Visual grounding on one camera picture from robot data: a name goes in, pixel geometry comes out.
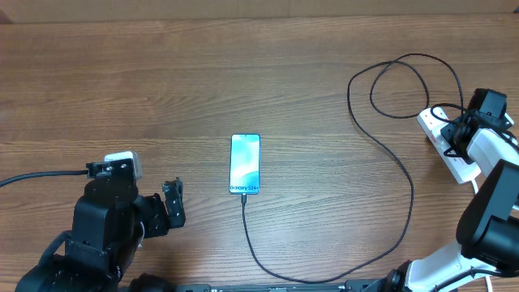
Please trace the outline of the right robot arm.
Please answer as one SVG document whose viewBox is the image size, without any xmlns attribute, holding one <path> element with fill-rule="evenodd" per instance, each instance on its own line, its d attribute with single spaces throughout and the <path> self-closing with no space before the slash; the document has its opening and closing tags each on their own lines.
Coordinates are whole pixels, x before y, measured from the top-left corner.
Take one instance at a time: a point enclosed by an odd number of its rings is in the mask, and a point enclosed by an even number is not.
<svg viewBox="0 0 519 292">
<path fill-rule="evenodd" d="M 507 97 L 487 88 L 474 91 L 461 115 L 450 120 L 444 105 L 417 117 L 458 183 L 485 181 L 463 212 L 454 242 L 426 258 L 407 261 L 369 291 L 454 291 L 482 277 L 517 277 L 518 142 L 510 127 Z"/>
</svg>

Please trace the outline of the blue Samsung Galaxy smartphone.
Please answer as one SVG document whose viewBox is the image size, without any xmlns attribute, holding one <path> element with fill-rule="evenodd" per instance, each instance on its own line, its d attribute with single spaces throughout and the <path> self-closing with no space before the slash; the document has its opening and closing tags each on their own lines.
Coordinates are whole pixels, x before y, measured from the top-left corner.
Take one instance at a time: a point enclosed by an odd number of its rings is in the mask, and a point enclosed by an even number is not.
<svg viewBox="0 0 519 292">
<path fill-rule="evenodd" d="M 260 146 L 258 134 L 233 134 L 229 159 L 229 192 L 258 194 L 260 192 Z"/>
</svg>

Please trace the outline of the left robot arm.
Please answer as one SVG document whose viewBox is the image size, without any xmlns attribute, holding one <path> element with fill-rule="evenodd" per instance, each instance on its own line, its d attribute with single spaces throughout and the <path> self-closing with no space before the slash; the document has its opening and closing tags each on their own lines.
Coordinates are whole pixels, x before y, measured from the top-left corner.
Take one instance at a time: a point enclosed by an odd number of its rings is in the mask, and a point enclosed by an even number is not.
<svg viewBox="0 0 519 292">
<path fill-rule="evenodd" d="M 118 290 L 142 241 L 186 222 L 182 181 L 166 181 L 162 191 L 142 196 L 125 178 L 89 182 L 75 205 L 71 230 L 55 238 L 15 290 Z"/>
</svg>

